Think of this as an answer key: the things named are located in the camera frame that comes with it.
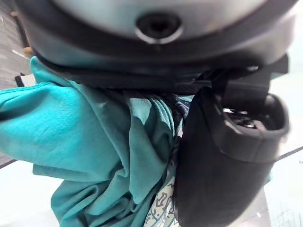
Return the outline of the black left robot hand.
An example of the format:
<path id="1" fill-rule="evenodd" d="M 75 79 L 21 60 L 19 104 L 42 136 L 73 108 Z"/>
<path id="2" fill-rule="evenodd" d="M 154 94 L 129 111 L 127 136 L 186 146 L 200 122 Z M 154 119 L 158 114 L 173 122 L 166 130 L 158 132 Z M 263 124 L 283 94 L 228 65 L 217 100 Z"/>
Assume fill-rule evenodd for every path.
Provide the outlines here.
<path id="1" fill-rule="evenodd" d="M 288 72 L 296 0 L 17 0 L 38 58 L 92 87 L 193 95 L 174 197 L 184 227 L 249 206 L 289 132 L 269 92 Z"/>

